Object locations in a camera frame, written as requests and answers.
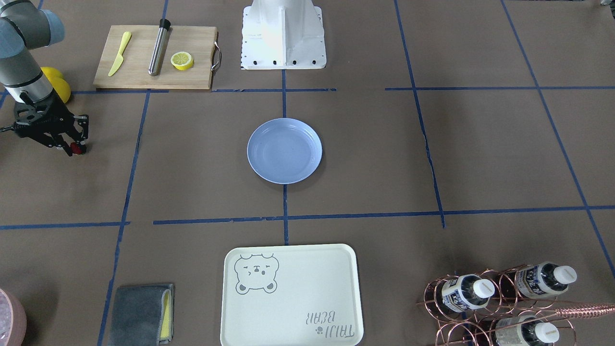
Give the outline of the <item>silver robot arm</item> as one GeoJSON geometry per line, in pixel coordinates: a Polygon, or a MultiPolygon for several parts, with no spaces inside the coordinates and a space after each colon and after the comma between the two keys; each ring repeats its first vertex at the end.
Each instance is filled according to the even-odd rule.
{"type": "Polygon", "coordinates": [[[0,81],[15,101],[14,122],[1,128],[68,156],[86,153],[89,116],[75,115],[31,55],[64,39],[64,26],[29,0],[3,0],[0,18],[0,81]]]}

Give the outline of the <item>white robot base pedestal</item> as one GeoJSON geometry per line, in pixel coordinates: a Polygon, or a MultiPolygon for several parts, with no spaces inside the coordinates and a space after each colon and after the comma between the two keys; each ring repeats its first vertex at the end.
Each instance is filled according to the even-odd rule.
{"type": "Polygon", "coordinates": [[[327,65],[320,7],[311,0],[255,0],[242,13],[242,70],[312,70],[327,65]]]}

